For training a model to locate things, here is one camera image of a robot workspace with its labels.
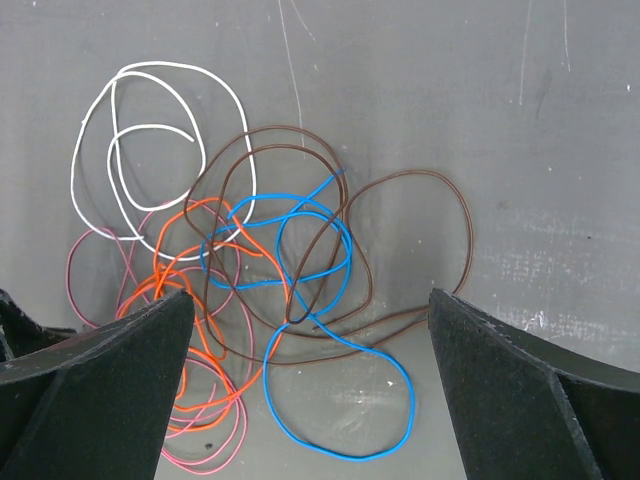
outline insulated wire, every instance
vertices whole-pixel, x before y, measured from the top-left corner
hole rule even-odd
[[[116,238],[118,238],[120,241],[123,242],[133,242],[133,241],[140,241],[142,243],[142,245],[147,248],[147,250],[153,252],[154,251],[154,247],[148,243],[146,241],[146,239],[144,238],[143,235],[141,235],[135,228],[133,228],[133,226],[131,225],[131,222],[129,221],[129,218],[126,214],[126,211],[123,207],[123,205],[121,204],[120,200],[118,199],[118,207],[120,209],[121,214],[123,215],[123,217],[125,218],[125,221],[127,222],[129,228],[132,230],[133,236],[120,236],[120,237],[116,237],[116,235],[112,232],[109,231],[105,231],[103,229],[97,228],[95,225],[93,225],[88,218],[85,216],[85,214],[82,212],[82,210],[80,209],[80,206],[78,205],[77,199],[76,199],[76,194],[75,194],[75,175],[76,175],[76,164],[78,162],[78,158],[80,155],[80,150],[81,150],[81,146],[82,146],[82,140],[84,138],[85,135],[85,131],[88,125],[88,122],[91,118],[91,116],[93,115],[95,109],[97,108],[97,106],[100,104],[100,102],[102,101],[102,99],[105,97],[105,95],[107,94],[107,92],[110,90],[111,91],[111,117],[112,117],[112,125],[113,125],[113,136],[114,136],[114,141],[112,142],[112,144],[115,145],[115,153],[116,153],[116,163],[118,165],[118,170],[119,170],[119,179],[120,179],[120,184],[124,190],[125,196],[127,197],[127,200],[129,200],[129,202],[131,203],[132,206],[134,206],[136,209],[143,211],[143,212],[154,212],[154,211],[161,211],[161,210],[166,210],[168,208],[171,208],[172,206],[175,206],[177,204],[179,204],[180,202],[182,202],[188,192],[184,192],[182,195],[174,198],[173,200],[169,200],[166,201],[164,203],[162,203],[161,205],[155,206],[155,207],[144,207],[142,205],[140,205],[138,202],[136,202],[132,196],[130,195],[127,186],[126,186],[126,182],[124,181],[124,176],[122,174],[122,161],[121,161],[121,151],[120,151],[120,142],[119,142],[119,138],[120,136],[122,136],[122,132],[120,132],[118,130],[118,123],[117,123],[117,111],[116,111],[116,88],[117,88],[117,84],[119,80],[122,80],[124,78],[128,78],[128,77],[135,77],[135,78],[142,78],[142,79],[146,79],[149,81],[152,81],[154,83],[156,83],[157,85],[161,86],[162,88],[164,88],[165,90],[167,90],[177,101],[178,103],[182,106],[183,110],[185,111],[185,113],[187,114],[187,117],[189,118],[194,134],[195,134],[195,141],[198,143],[198,147],[200,150],[200,157],[201,157],[201,166],[200,166],[200,173],[203,172],[205,165],[206,165],[206,161],[207,161],[207,156],[206,156],[206,152],[205,152],[205,147],[204,147],[204,142],[202,140],[201,134],[200,134],[200,129],[198,127],[198,124],[195,120],[195,117],[193,115],[193,113],[191,112],[191,109],[189,108],[189,106],[187,105],[187,103],[184,101],[184,99],[180,96],[180,94],[178,94],[178,92],[173,89],[169,84],[167,84],[166,82],[164,82],[163,80],[161,80],[160,78],[145,73],[145,72],[139,72],[139,71],[135,71],[134,69],[136,68],[144,68],[144,67],[169,67],[169,68],[177,68],[177,69],[184,69],[184,70],[191,70],[191,71],[195,71],[195,72],[199,72],[202,73],[206,76],[208,76],[209,78],[211,78],[212,80],[216,81],[219,85],[221,85],[226,91],[227,93],[229,93],[229,95],[231,96],[231,98],[233,99],[233,101],[236,104],[236,107],[238,109],[238,112],[240,114],[240,120],[242,122],[242,128],[243,131],[248,131],[248,124],[247,124],[247,120],[246,120],[246,116],[244,113],[244,110],[242,108],[242,104],[240,103],[240,99],[238,98],[238,96],[235,94],[235,92],[231,89],[231,87],[229,87],[229,85],[224,82],[220,77],[218,77],[217,75],[214,75],[213,73],[209,72],[208,70],[205,70],[203,68],[194,66],[194,65],[187,65],[187,64],[182,64],[182,63],[175,63],[175,62],[164,62],[164,61],[150,61],[150,62],[140,62],[140,63],[135,63],[135,64],[131,64],[131,65],[127,65],[124,68],[122,68],[118,74],[116,74],[109,82],[107,82],[107,84],[105,85],[105,87],[102,89],[102,91],[100,92],[100,94],[98,95],[98,97],[96,97],[96,99],[94,100],[94,102],[91,104],[91,106],[89,107],[89,110],[87,111],[87,114],[85,115],[84,119],[82,120],[81,123],[81,127],[80,127],[80,132],[78,134],[78,138],[76,140],[76,144],[74,147],[74,152],[73,152],[73,156],[71,159],[71,175],[70,175],[70,193],[71,193],[71,201],[73,203],[73,207],[76,211],[76,213],[78,214],[78,216],[80,217],[80,219],[87,225],[87,227],[89,227],[91,230],[93,230],[95,233],[97,233],[98,235],[111,239],[111,240],[115,240]],[[157,124],[142,124],[142,125],[137,125],[135,126],[133,129],[135,130],[145,130],[145,129],[164,129],[164,130],[172,130],[174,131],[174,133],[180,133],[181,131],[178,131],[177,129],[174,129],[173,127],[169,127],[167,125],[163,125],[163,126],[159,126]],[[247,147],[248,151],[251,151],[251,141],[249,137],[245,138],[245,144]],[[255,170],[255,163],[253,160],[253,157],[251,156],[251,158],[249,159],[249,164],[250,164],[250,170],[251,170],[251,179],[252,179],[252,187],[251,187],[251,194],[252,195],[256,195],[257,193],[257,175],[256,175],[256,170]],[[250,220],[252,214],[253,214],[253,209],[254,209],[254,205],[255,203],[251,203],[251,205],[249,206],[249,209],[247,211],[247,215],[245,217],[245,219],[243,220],[244,222],[247,222]],[[232,240],[233,238],[235,238],[237,235],[239,234],[239,231],[235,231],[231,234],[231,236],[227,239],[227,241]],[[167,260],[173,260],[175,257],[168,255],[166,253],[163,252],[159,252],[158,255],[164,259]],[[192,260],[196,260],[197,257],[194,258],[189,258],[189,257],[183,257],[181,258],[181,261],[185,262],[185,261],[192,261]]]

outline orange wire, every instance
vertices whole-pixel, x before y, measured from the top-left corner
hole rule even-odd
[[[191,205],[189,205],[189,207],[187,208],[187,211],[191,211],[195,208],[201,207],[204,204],[210,203],[210,202],[217,202],[219,199],[216,197],[210,197],[210,198],[206,198],[203,200],[200,200],[198,202],[195,202]],[[228,204],[228,202],[223,200],[223,205],[224,207],[230,211],[231,210],[231,206]],[[204,305],[204,302],[195,294],[195,292],[193,291],[193,288],[191,286],[191,282],[189,281],[189,279],[187,278],[187,276],[177,270],[174,270],[174,266],[176,265],[176,263],[183,257],[195,252],[196,250],[198,250],[200,248],[199,245],[193,246],[188,248],[187,250],[184,250],[183,252],[181,252],[180,254],[178,254],[168,265],[164,265],[162,262],[159,261],[159,251],[161,250],[161,246],[162,246],[162,242],[164,240],[165,234],[168,230],[168,228],[179,218],[181,218],[182,216],[184,216],[184,211],[181,211],[179,213],[177,213],[176,215],[174,215],[173,217],[171,217],[162,227],[159,237],[158,237],[158,241],[156,244],[156,249],[154,252],[154,258],[153,258],[153,274],[150,275],[148,278],[146,278],[145,280],[143,280],[139,286],[136,288],[135,292],[133,293],[133,295],[131,297],[129,297],[120,307],[120,316],[123,316],[126,314],[126,312],[129,310],[129,308],[131,307],[131,305],[133,304],[133,302],[140,298],[144,293],[146,293],[147,291],[154,289],[154,300],[158,299],[159,297],[161,297],[164,294],[164,287],[174,287],[174,288],[185,288],[187,290],[187,292],[189,294],[192,295],[194,302],[196,303],[197,307],[203,312],[204,315],[204,319],[205,321],[209,322],[209,324],[215,329],[216,335],[219,336],[219,340],[221,342],[222,345],[224,345],[224,336],[221,332],[221,330],[219,329],[217,322],[215,322],[215,319],[212,318],[212,316],[208,313],[208,310],[206,308],[206,306]],[[250,250],[246,247],[243,247],[241,245],[238,245],[236,243],[231,243],[231,242],[215,242],[214,245],[221,245],[221,246],[225,246],[225,247],[231,247],[231,248],[235,248],[238,249],[239,251],[241,251],[242,253],[245,253],[247,255],[253,256],[253,257],[262,257],[265,256],[267,257],[267,259],[269,259],[269,261],[274,265],[274,267],[276,268],[278,275],[280,276],[280,279],[282,280],[282,285],[283,285],[283,290],[284,290],[284,298],[285,301],[288,298],[288,294],[289,294],[289,288],[287,285],[287,281],[286,281],[286,276],[284,274],[284,272],[282,271],[282,269],[280,268],[280,265],[278,264],[278,262],[276,261],[276,259],[273,257],[273,255],[271,255],[269,253],[268,250],[266,250],[257,240],[255,240],[244,228],[244,226],[242,225],[242,223],[234,216],[232,217],[234,223],[236,224],[236,226],[238,227],[238,229],[241,231],[242,235],[254,246],[257,248],[258,252],[255,252],[253,250]],[[169,279],[169,277],[174,277],[177,276],[182,280],[182,283],[178,283],[175,281],[172,281]],[[209,408],[209,407],[213,407],[216,405],[220,405],[223,403],[229,403],[229,405],[223,410],[223,412],[221,413],[220,416],[218,416],[216,418],[216,420],[214,420],[211,423],[205,424],[205,425],[197,425],[197,426],[191,426],[188,428],[188,431],[201,431],[201,430],[206,430],[206,429],[210,429],[215,427],[216,425],[218,425],[220,422],[222,422],[224,420],[224,418],[227,416],[227,414],[230,412],[231,407],[233,405],[233,402],[240,396],[242,395],[245,391],[247,391],[260,377],[260,375],[262,374],[262,368],[260,368],[246,383],[245,385],[243,385],[242,387],[240,387],[238,390],[233,391],[233,386],[230,383],[229,377],[228,375],[224,372],[224,369],[222,368],[222,366],[219,363],[219,360],[223,360],[225,358],[226,355],[226,350],[223,351],[222,356],[220,357],[216,357],[213,352],[211,352],[211,349],[209,347],[209,341],[205,335],[205,332],[202,329],[201,326],[201,322],[199,321],[199,319],[196,316],[195,319],[195,326],[196,329],[198,330],[198,336],[200,337],[203,347],[204,347],[204,352],[195,348],[195,347],[189,347],[189,352],[200,357],[201,359],[203,359],[205,362],[211,364],[215,370],[220,373],[220,378],[222,379],[222,382],[224,384],[225,390],[227,392],[227,396],[211,401],[211,402],[206,402],[206,403],[200,403],[200,404],[195,404],[189,407],[183,407],[178,405],[177,403],[174,404],[174,408],[178,411],[181,412],[192,412],[195,410],[201,410],[202,408]],[[278,345],[280,344],[282,338],[282,334],[280,334],[278,336],[278,338],[276,339],[275,343],[274,343],[274,348],[271,351],[270,357],[273,356],[273,354],[275,353],[275,351],[278,348]],[[177,402],[178,400],[180,400],[186,390],[187,390],[187,385],[188,385],[188,375],[187,375],[187,371],[186,368],[183,367],[183,371],[182,371],[182,381],[181,381],[181,386],[180,389],[175,397],[175,401]],[[169,429],[172,431],[179,431],[181,430],[180,428],[174,427],[172,425],[169,425]]]

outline pink wire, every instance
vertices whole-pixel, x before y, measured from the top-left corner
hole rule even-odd
[[[207,205],[203,205],[203,207],[211,212],[212,214],[215,215],[215,212],[213,209],[211,209],[210,207],[208,207]],[[138,228],[138,231],[142,231],[142,227],[144,227],[144,225],[147,223],[147,221],[151,218],[151,216],[153,215],[154,212],[150,212],[149,214],[147,214],[144,219],[142,220],[142,222],[140,222],[140,226]],[[221,221],[223,224],[225,224],[224,219],[219,218],[219,221]],[[131,246],[131,249],[129,250],[129,253],[127,255],[127,253],[124,250],[124,247],[122,245],[122,243],[117,239],[117,236],[115,235],[115,233],[108,229],[108,228],[103,228],[102,229],[105,232],[110,233],[113,237],[116,237],[116,245],[118,246],[118,250],[120,251],[120,254],[122,255],[122,258],[125,262],[125,274],[123,276],[123,280],[122,280],[122,284],[120,286],[120,289],[118,291],[118,297],[116,300],[116,314],[115,314],[115,318],[119,318],[121,312],[122,312],[122,307],[123,305],[121,305],[121,300],[122,300],[122,296],[124,294],[124,290],[125,290],[125,286],[127,283],[127,278],[130,277],[134,284],[136,286],[139,285],[138,279],[135,275],[135,273],[133,272],[133,268],[132,268],[132,261],[133,261],[133,254],[134,254],[134,250],[136,247],[136,243],[134,242],[133,245]],[[78,238],[78,240],[74,243],[74,245],[71,247],[71,250],[69,251],[69,256],[67,257],[67,268],[66,268],[66,272],[65,272],[65,285],[66,285],[66,290],[67,290],[67,297],[69,298],[69,303],[71,304],[71,308],[73,309],[73,311],[76,313],[76,315],[78,316],[78,318],[80,318],[80,320],[85,323],[86,325],[89,325],[92,328],[98,328],[99,325],[96,325],[95,323],[91,322],[88,318],[86,318],[84,316],[84,314],[80,311],[77,303],[75,302],[75,299],[73,297],[73,293],[72,293],[72,289],[71,289],[71,265],[72,265],[72,261],[73,261],[73,257],[78,249],[78,247],[82,244],[82,242],[89,236],[91,235],[93,232],[93,230],[88,230],[87,232],[85,232],[83,235],[80,236],[80,238]],[[240,256],[240,251],[236,249],[236,264],[237,264],[237,270],[236,270],[236,274],[233,280],[233,285],[237,285],[238,281],[240,279],[240,273],[241,273],[241,256]],[[180,273],[186,273],[189,271],[193,271],[193,270],[200,270],[200,267],[198,266],[191,266],[191,267],[185,267],[181,270],[179,270]],[[214,273],[220,277],[224,277],[224,274],[220,271],[217,270],[213,270],[211,269],[211,273]],[[172,278],[174,276],[176,276],[177,273],[173,273],[169,276],[169,278]],[[142,294],[144,300],[146,303],[150,303],[149,298],[146,296],[146,294]],[[229,295],[227,296],[227,298],[224,300],[224,302],[218,306],[218,308],[213,311],[210,315],[215,316],[218,313],[220,313],[222,310],[224,310],[227,305],[229,304],[229,302],[231,301],[231,299],[234,296],[234,292],[233,290],[229,293]],[[250,356],[253,356],[254,354],[254,350],[255,350],[255,339],[254,339],[254,333],[253,333],[253,325],[251,322],[251,318],[249,316],[249,312],[247,310],[247,308],[245,307],[244,304],[240,304],[242,307],[242,312],[244,314],[245,320],[247,322],[247,328],[249,330],[249,349],[250,349]],[[202,319],[197,319],[197,321],[202,322],[204,321],[204,318]],[[235,386],[232,383],[231,379],[228,377],[228,375],[225,372],[219,372],[217,369],[211,367],[210,365],[207,365],[204,362],[201,362],[199,360],[195,360],[192,358],[187,358],[186,359],[187,362],[190,363],[194,363],[197,364],[207,370],[209,370],[210,372],[214,373],[216,376],[218,376],[218,378],[222,379],[222,375],[224,375],[224,377],[226,378],[226,380],[229,382],[229,385],[231,386],[232,392],[235,392]],[[249,367],[247,369],[247,373],[245,375],[245,380],[244,383],[246,383],[250,376],[251,376],[251,372],[253,369],[253,365],[251,364],[251,362],[249,362]],[[212,399],[215,396],[216,393],[216,387],[217,385],[214,383],[212,390],[211,390],[211,395],[209,397],[209,402],[212,401]],[[227,440],[225,440],[225,442],[211,455],[209,455],[208,457],[201,459],[201,460],[196,460],[196,461],[190,461],[190,460],[185,460],[185,459],[181,459],[173,454],[171,454],[166,448],[162,449],[162,455],[169,460],[172,464],[174,464],[175,466],[177,466],[178,468],[181,468],[182,470],[185,470],[187,472],[193,473],[194,475],[210,475],[216,472],[219,472],[220,470],[222,470],[225,466],[227,466],[232,460],[233,458],[236,456],[236,454],[238,453],[241,445],[244,442],[245,436],[246,436],[246,432],[247,432],[247,412],[246,412],[246,407],[244,405],[244,402],[242,401],[241,397],[238,396],[236,397],[230,405],[225,405],[220,407],[218,410],[216,410],[213,413],[210,413],[206,416],[202,416],[202,414],[207,410],[207,407],[203,407],[202,409],[200,409],[200,411],[198,412],[198,414],[192,418],[192,419],[183,419],[183,418],[179,418],[179,417],[175,417],[175,416],[171,416],[170,419],[171,421],[174,422],[179,422],[179,423],[186,423],[186,425],[184,426],[184,428],[182,428],[181,430],[178,430],[177,432],[173,432],[170,433],[168,435],[165,436],[165,439],[171,439],[171,438],[176,438],[184,433],[186,433],[188,431],[188,429],[194,425],[196,422],[198,421],[204,421],[204,420],[209,420],[213,417],[216,417],[217,415],[221,414],[224,410],[227,410],[230,406],[234,405],[236,406],[236,420],[235,420],[235,424],[233,427],[233,430],[231,431],[231,433],[229,434],[229,437],[227,438]],[[231,442],[231,440],[234,438],[235,433],[238,430],[238,425],[239,425],[239,419],[240,416],[243,417],[243,428],[242,428],[242,433],[240,436],[240,439],[238,441],[238,444],[236,445],[235,449],[231,452],[231,454],[229,455],[229,457],[227,458],[227,460],[225,460],[221,465],[219,465],[218,467],[212,469],[212,470],[196,470],[191,468],[192,466],[200,466],[203,465],[215,458],[218,457],[218,455],[221,454],[222,450]]]
[[[198,364],[199,366],[206,368],[207,370],[209,370],[210,372],[214,373],[215,375],[217,375],[218,377],[220,377],[219,373],[212,368],[211,366],[207,365],[204,362],[200,362],[199,360],[194,360],[191,358],[187,359],[188,362],[192,362],[195,364]],[[233,392],[236,391],[235,385],[233,385],[233,383],[231,382],[230,379],[229,383],[231,385],[231,390]],[[213,399],[213,392],[209,397],[209,401],[211,401]],[[224,467],[226,467],[229,463],[231,463],[231,460],[233,460],[233,458],[236,456],[236,454],[238,453],[238,451],[240,450],[240,447],[242,446],[242,443],[244,442],[244,439],[247,435],[247,409],[244,405],[244,402],[242,401],[241,397],[236,397],[233,402],[231,402],[232,404],[235,404],[236,406],[236,420],[233,426],[233,430],[231,431],[231,434],[229,435],[229,437],[227,438],[227,440],[225,440],[222,445],[220,445],[220,447],[213,452],[211,455],[209,455],[206,458],[203,458],[201,460],[193,460],[193,461],[188,461],[188,460],[184,460],[184,459],[180,459],[176,456],[174,456],[171,452],[169,452],[167,450],[166,447],[162,448],[162,456],[165,457],[167,460],[169,460],[172,464],[174,464],[176,467],[192,473],[194,475],[212,475],[214,473],[219,472],[220,470],[222,470]],[[240,440],[238,441],[238,444],[236,445],[236,447],[234,448],[234,450],[231,452],[231,455],[229,455],[229,458],[227,458],[227,460],[225,460],[222,464],[220,464],[219,466],[211,469],[211,470],[197,470],[194,468],[190,468],[190,467],[194,467],[194,466],[200,466],[203,465],[211,460],[213,460],[214,458],[216,458],[220,452],[227,446],[229,445],[229,443],[231,443],[231,440],[233,439],[236,431],[238,430],[238,424],[240,422],[240,415],[242,415],[242,433],[240,434]]]

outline scratch mark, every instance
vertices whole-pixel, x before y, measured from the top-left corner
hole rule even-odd
[[[524,41],[522,45],[522,64],[520,65],[520,97],[518,103],[522,105],[522,95],[524,94],[524,65],[527,61],[527,39],[529,38],[529,24],[531,23],[531,7],[533,0],[529,0],[529,9],[527,10],[527,25],[524,29]]]
[[[564,54],[567,57],[567,70],[570,72],[571,60],[569,60],[569,35],[567,30],[567,0],[564,0]]]
[[[300,94],[298,93],[298,84],[296,83],[296,74],[293,70],[293,62],[291,61],[291,50],[289,49],[289,39],[287,38],[287,29],[284,26],[284,14],[282,13],[282,0],[278,0],[278,8],[280,9],[280,23],[282,23],[282,35],[284,36],[284,46],[287,49],[287,59],[289,60],[289,71],[291,72],[291,80],[293,82],[293,91],[296,95],[296,103],[298,104],[298,125],[302,126],[302,105],[300,105]],[[302,146],[304,147],[304,135],[300,135]]]
[[[316,41],[316,37],[313,36],[313,33],[311,33],[311,30],[309,30],[309,27],[307,27],[307,24],[304,23],[304,20],[302,19],[302,15],[300,15],[300,12],[298,11],[298,7],[296,7],[296,2],[294,0],[291,0],[291,5],[293,6],[293,9],[296,11],[296,15],[298,16],[298,20],[300,20],[300,23],[302,24],[304,29],[307,31],[307,33],[311,37],[311,40],[313,40],[315,42]]]

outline gray surface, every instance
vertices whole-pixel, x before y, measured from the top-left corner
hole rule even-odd
[[[39,321],[78,326],[62,280],[68,249],[83,231],[68,194],[80,120],[124,64],[184,61],[223,76],[254,126],[296,124],[300,110],[304,126],[340,151],[354,186],[406,167],[449,173],[478,230],[464,297],[559,345],[640,370],[637,2],[568,0],[566,17],[562,0],[296,6],[301,18],[282,0],[289,62],[277,0],[0,3],[0,285]],[[197,112],[209,148],[237,131],[219,89],[168,78],[187,86],[187,100],[201,96],[210,107]],[[123,119],[171,122],[173,115],[186,126],[147,87],[127,87]],[[149,107],[148,99],[158,104]],[[122,228],[103,175],[106,118],[102,110],[88,139],[85,173],[105,222]],[[179,192],[195,173],[195,163],[174,160],[195,162],[193,150],[164,135],[132,137],[127,148],[141,155],[131,164],[150,199],[161,200],[152,187]],[[278,170],[277,161],[259,168],[262,191],[294,179],[306,191],[324,179],[316,167]],[[389,185],[362,205],[357,228],[380,254],[370,317],[424,302],[432,280],[451,286],[461,268],[461,215],[443,189],[423,185]],[[115,248],[94,238],[79,255],[84,276],[77,273],[74,288],[87,313],[104,318],[120,268]],[[417,479],[425,471],[463,478],[427,331],[388,349],[420,395],[415,434],[400,453],[350,465],[294,447],[254,388],[246,445],[220,478]],[[278,404],[303,433],[355,451],[399,434],[404,389],[388,385],[398,379],[386,365],[361,357],[299,370],[274,369],[273,378]],[[157,478],[186,476],[162,460]]]

